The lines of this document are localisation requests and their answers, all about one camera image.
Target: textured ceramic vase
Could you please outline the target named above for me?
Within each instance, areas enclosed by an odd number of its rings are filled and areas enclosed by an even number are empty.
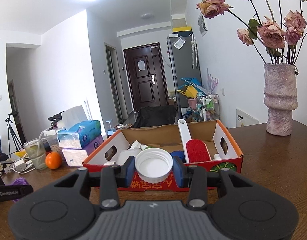
[[[264,104],[269,108],[267,132],[290,135],[292,110],[298,107],[294,66],[265,64],[264,81]]]

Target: orange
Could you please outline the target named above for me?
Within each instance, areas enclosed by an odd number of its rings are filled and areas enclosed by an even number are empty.
[[[59,153],[51,152],[46,156],[45,163],[49,169],[55,170],[61,166],[62,158]]]

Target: refrigerator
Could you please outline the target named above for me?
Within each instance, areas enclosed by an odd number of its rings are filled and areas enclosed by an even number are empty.
[[[185,43],[180,49],[177,49],[173,45],[173,42],[177,41],[178,37],[167,38],[175,91],[177,91],[178,88],[185,83],[185,81],[180,80],[181,78],[196,78],[201,83],[199,59],[198,68],[196,68],[196,57],[194,62],[194,68],[192,68],[191,37],[181,38],[185,40]],[[178,92],[176,92],[175,95],[178,112],[181,114],[181,108],[189,107],[188,100],[184,95],[181,95]]]

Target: wooden table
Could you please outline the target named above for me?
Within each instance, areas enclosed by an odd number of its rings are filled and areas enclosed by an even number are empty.
[[[242,174],[295,204],[300,218],[292,239],[307,240],[307,126],[294,121],[292,135],[287,137],[267,133],[266,124],[233,128],[230,133],[244,153]],[[63,167],[55,171],[32,171],[24,177],[37,190],[72,170]],[[9,184],[17,177],[19,174],[10,172],[4,175],[3,180]],[[92,203],[98,203],[98,195],[99,190],[92,189]],[[119,197],[122,203],[126,199],[181,199],[185,202],[187,192],[120,191]],[[216,191],[210,190],[208,197],[209,203],[215,202]],[[8,210],[12,204],[12,201],[0,203],[0,240],[14,239],[7,223]]]

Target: bouquet of dried roses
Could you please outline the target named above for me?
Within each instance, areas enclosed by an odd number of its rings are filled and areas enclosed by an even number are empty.
[[[280,64],[285,61],[285,63],[294,66],[303,45],[303,40],[307,36],[307,32],[304,34],[307,22],[302,16],[302,2],[307,2],[307,0],[300,0],[300,12],[296,11],[294,13],[289,10],[284,20],[282,17],[281,3],[280,0],[278,0],[280,8],[280,25],[274,19],[273,11],[270,8],[268,0],[265,1],[269,8],[271,18],[265,16],[267,22],[262,22],[260,20],[255,5],[252,0],[249,1],[255,10],[254,17],[257,16],[257,19],[253,17],[249,20],[248,24],[230,10],[233,7],[226,4],[225,0],[202,0],[201,3],[197,4],[197,9],[199,8],[203,16],[209,19],[219,14],[224,14],[225,11],[231,13],[247,27],[247,29],[238,29],[239,39],[247,46],[253,45],[264,63],[266,63],[266,61],[257,49],[255,41],[261,42],[266,47],[272,64]],[[300,40],[301,44],[297,50],[297,44]]]

